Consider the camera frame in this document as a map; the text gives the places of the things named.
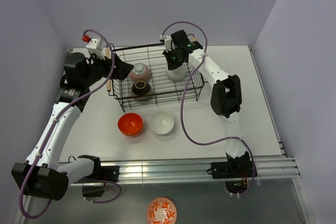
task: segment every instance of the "wire basket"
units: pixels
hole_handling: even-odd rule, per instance
[[[112,80],[112,91],[109,92],[109,96],[119,101],[124,112],[126,108],[130,109],[135,106],[163,102],[179,102],[181,100],[187,80],[195,68],[189,63],[185,63],[185,78],[182,81],[172,81],[165,73],[167,62],[162,52],[162,48],[158,49],[158,47],[154,46],[136,50],[124,49],[117,52],[122,61],[132,65],[143,63],[148,66],[151,72],[151,77],[147,82],[152,87],[153,92],[144,96],[148,97],[146,100],[139,101],[136,99],[137,97],[132,96],[131,88],[134,82],[129,76],[123,81]],[[204,87],[204,83],[202,74],[197,72],[188,84],[185,99],[196,99],[197,101]]]

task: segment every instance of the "wooden handle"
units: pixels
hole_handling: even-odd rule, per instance
[[[111,55],[110,55],[110,50],[107,48],[105,50],[105,55],[107,56],[107,58],[111,58]],[[112,80],[108,80],[107,83],[106,83],[106,89],[107,89],[107,92],[111,92],[112,91]]]

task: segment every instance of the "white wall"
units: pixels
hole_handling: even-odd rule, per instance
[[[211,45],[254,45],[276,0],[39,0],[67,46],[83,46],[84,29],[118,46],[157,42],[171,22],[199,24]]]
[[[318,223],[336,220],[336,1],[278,0],[255,57]]]
[[[65,49],[36,0],[0,0],[0,6],[0,222],[12,223],[19,188],[10,172],[47,123]]]

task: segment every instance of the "gray floor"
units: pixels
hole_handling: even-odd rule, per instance
[[[65,197],[52,202],[48,211],[27,223],[115,223],[146,224],[146,210],[157,197],[167,197],[177,208],[179,223],[304,223],[291,179],[262,180],[260,186],[241,199],[231,198],[224,191],[224,182],[128,185],[122,186],[119,199],[107,204],[83,201],[80,187],[70,187]],[[105,192],[102,199],[113,194]],[[31,201],[31,214],[46,203]]]

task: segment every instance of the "ceramic bowl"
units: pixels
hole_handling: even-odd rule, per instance
[[[149,99],[150,97],[138,97],[140,95],[151,94],[152,88],[146,81],[137,81],[135,84],[132,85],[131,88],[131,95],[139,101],[143,101]]]
[[[174,118],[168,112],[156,112],[149,121],[149,127],[158,135],[167,134],[174,127]]]
[[[142,118],[135,113],[127,113],[119,118],[118,129],[126,136],[135,136],[142,129]]]
[[[151,76],[149,68],[143,63],[134,64],[134,68],[130,72],[130,78],[132,81],[147,81]]]
[[[177,211],[174,203],[167,198],[153,200],[147,209],[148,224],[175,224]]]
[[[185,78],[186,66],[182,65],[174,70],[168,70],[166,67],[166,75],[172,81],[182,81]]]

